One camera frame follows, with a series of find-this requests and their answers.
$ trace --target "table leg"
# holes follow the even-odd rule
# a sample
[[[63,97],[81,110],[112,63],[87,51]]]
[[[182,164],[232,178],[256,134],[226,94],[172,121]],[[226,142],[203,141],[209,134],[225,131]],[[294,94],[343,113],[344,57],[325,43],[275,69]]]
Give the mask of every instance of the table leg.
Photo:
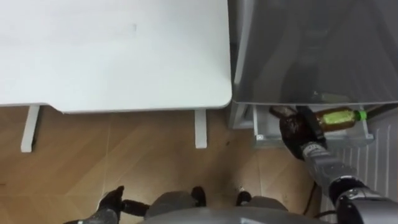
[[[39,116],[40,106],[30,106],[27,113],[24,135],[21,142],[21,152],[32,152],[34,143],[37,117]]]
[[[197,149],[207,148],[206,110],[195,110],[195,146]]]

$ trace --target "green bottle label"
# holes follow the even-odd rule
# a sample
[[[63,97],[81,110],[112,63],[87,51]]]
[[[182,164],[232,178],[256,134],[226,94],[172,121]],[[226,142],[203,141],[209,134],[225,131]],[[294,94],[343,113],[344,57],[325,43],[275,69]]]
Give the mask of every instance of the green bottle label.
[[[345,122],[355,121],[353,111],[339,111],[323,115],[326,124],[341,124]]]

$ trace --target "wooden floor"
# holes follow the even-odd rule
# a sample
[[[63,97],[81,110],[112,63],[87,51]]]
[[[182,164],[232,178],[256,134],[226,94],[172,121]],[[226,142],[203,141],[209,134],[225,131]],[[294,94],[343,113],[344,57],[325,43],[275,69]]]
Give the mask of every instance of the wooden floor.
[[[252,131],[208,112],[208,149],[195,149],[193,112],[61,114],[42,108],[35,151],[22,154],[27,108],[0,108],[0,223],[63,223],[91,215],[106,191],[153,202],[205,188],[211,207],[232,206],[236,188],[302,213],[313,180],[285,149],[255,151]],[[312,203],[316,212],[318,200]],[[122,216],[121,223],[141,219]]]

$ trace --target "bottle cap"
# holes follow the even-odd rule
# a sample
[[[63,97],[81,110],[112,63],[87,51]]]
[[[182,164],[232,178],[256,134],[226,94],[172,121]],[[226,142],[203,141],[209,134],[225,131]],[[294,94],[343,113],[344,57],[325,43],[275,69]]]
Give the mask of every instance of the bottle cap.
[[[368,114],[366,113],[366,111],[359,111],[359,117],[360,121],[366,121],[366,119],[368,118]]]

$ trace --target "white table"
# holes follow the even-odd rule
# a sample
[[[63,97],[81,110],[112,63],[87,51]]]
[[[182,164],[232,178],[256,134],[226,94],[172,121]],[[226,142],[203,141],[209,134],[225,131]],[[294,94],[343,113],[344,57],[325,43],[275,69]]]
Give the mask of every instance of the white table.
[[[197,110],[231,99],[227,0],[0,2],[0,105],[63,113]]]

